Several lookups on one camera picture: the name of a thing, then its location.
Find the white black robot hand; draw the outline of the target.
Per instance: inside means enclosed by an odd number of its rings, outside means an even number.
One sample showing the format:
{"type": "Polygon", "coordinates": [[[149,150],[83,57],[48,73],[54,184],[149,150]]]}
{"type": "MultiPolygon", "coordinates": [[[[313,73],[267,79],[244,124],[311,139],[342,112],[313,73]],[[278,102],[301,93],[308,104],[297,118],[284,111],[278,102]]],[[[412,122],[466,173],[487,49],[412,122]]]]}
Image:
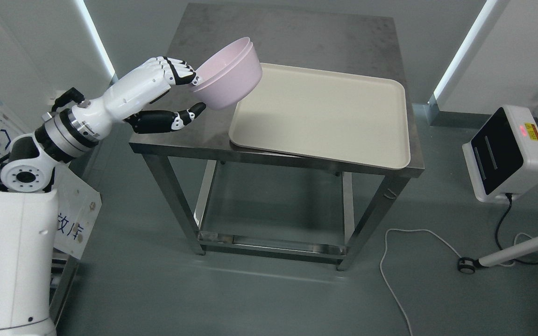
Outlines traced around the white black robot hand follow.
{"type": "Polygon", "coordinates": [[[199,85],[203,81],[185,61],[158,56],[148,59],[88,105],[71,108],[73,117],[97,140],[110,134],[114,123],[121,123],[177,85],[199,85]]]}

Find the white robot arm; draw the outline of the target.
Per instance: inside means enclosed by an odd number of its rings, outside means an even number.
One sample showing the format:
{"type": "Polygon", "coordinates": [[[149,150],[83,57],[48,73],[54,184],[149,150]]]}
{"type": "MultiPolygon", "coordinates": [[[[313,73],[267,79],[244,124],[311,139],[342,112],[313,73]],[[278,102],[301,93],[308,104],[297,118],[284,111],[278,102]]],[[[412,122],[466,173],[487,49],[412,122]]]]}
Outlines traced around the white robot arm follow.
{"type": "Polygon", "coordinates": [[[98,140],[56,98],[49,119],[13,139],[0,159],[0,336],[54,336],[50,283],[54,249],[81,257],[102,198],[68,163],[98,140]]]}

